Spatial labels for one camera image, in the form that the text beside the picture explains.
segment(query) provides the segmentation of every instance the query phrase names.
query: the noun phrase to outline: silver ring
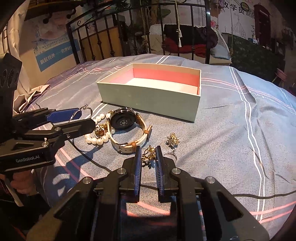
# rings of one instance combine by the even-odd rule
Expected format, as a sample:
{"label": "silver ring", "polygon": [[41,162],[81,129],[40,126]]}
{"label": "silver ring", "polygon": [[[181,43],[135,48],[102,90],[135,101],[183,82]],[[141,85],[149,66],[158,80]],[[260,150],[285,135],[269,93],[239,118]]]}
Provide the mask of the silver ring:
{"label": "silver ring", "polygon": [[92,109],[91,109],[90,107],[88,107],[87,104],[85,104],[83,107],[81,107],[79,110],[77,110],[77,111],[71,116],[71,118],[70,118],[70,120],[69,120],[68,122],[70,122],[70,121],[74,118],[74,116],[75,116],[79,111],[81,111],[81,110],[85,110],[85,109],[89,109],[89,110],[91,111],[91,117],[92,117],[92,114],[93,114]]}
{"label": "silver ring", "polygon": [[163,156],[165,156],[165,155],[172,155],[172,156],[174,156],[176,158],[175,162],[177,162],[177,155],[175,153],[175,149],[173,151],[171,151],[171,152],[168,152],[168,153],[164,154]]}

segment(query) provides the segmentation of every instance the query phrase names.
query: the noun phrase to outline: human hand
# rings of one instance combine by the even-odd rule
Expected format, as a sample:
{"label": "human hand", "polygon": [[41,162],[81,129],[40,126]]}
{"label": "human hand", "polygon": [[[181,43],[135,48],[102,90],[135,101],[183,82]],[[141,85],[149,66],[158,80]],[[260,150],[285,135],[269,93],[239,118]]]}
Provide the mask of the human hand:
{"label": "human hand", "polygon": [[[0,174],[0,179],[5,180],[5,175]],[[14,173],[10,185],[12,188],[16,189],[18,193],[29,194],[34,188],[31,170]]]}

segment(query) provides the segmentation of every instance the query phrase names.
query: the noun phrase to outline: bedspread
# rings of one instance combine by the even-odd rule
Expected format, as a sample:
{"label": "bedspread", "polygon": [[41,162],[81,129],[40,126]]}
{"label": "bedspread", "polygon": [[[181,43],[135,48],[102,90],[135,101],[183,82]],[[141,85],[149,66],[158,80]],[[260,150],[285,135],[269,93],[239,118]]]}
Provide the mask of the bedspread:
{"label": "bedspread", "polygon": [[[38,105],[67,109],[88,104],[95,118],[116,109],[102,103],[96,82],[129,63],[201,69],[201,99],[194,123],[138,111],[147,125],[153,125],[145,147],[160,145],[166,153],[170,150],[165,145],[166,137],[175,132],[180,139],[176,166],[195,177],[214,176],[231,194],[241,194],[237,200],[273,237],[296,203],[296,193],[291,193],[296,188],[296,98],[286,90],[244,72],[237,71],[237,76],[232,67],[146,54],[80,64],[51,79],[47,83],[49,89],[29,110],[39,108]],[[88,117],[89,112],[83,112],[82,118]],[[140,128],[115,133],[122,143],[140,136]],[[110,141],[98,147],[79,137],[73,143],[66,141],[53,166],[36,170],[40,193],[51,206],[83,177],[105,177],[110,170],[121,167],[124,159],[133,156],[118,154]],[[141,183],[156,187],[154,165],[142,168]],[[273,197],[275,194],[285,196]],[[269,198],[257,199],[258,196]],[[170,203],[161,204],[157,200],[156,190],[141,187],[140,202],[127,204],[122,222],[123,240],[176,239],[176,220],[170,216]]]}

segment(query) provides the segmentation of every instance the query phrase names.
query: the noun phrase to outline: hook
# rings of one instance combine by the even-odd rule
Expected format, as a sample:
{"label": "hook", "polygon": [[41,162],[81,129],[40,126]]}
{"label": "hook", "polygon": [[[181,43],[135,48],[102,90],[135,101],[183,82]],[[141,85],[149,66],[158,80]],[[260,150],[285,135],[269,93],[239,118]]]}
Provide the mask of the hook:
{"label": "hook", "polygon": [[76,13],[76,8],[73,9],[71,14],[67,14],[67,19],[70,19]]}
{"label": "hook", "polygon": [[43,19],[43,23],[44,23],[44,24],[48,24],[49,19],[50,19],[51,17],[52,17],[52,12],[49,12],[49,13],[48,13],[48,17],[45,18],[45,19]]}

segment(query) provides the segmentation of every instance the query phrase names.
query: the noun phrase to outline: gold brooch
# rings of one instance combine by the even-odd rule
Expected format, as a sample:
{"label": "gold brooch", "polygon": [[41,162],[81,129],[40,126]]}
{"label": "gold brooch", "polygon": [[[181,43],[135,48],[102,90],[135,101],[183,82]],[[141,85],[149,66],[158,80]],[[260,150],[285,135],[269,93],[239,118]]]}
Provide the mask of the gold brooch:
{"label": "gold brooch", "polygon": [[97,138],[101,138],[108,132],[107,123],[99,125],[95,131],[94,134]]}
{"label": "gold brooch", "polygon": [[142,154],[142,162],[147,163],[156,160],[156,148],[149,145],[149,147]]}
{"label": "gold brooch", "polygon": [[179,144],[179,139],[176,137],[175,133],[171,133],[167,136],[167,141],[165,142],[169,147],[175,148]]}

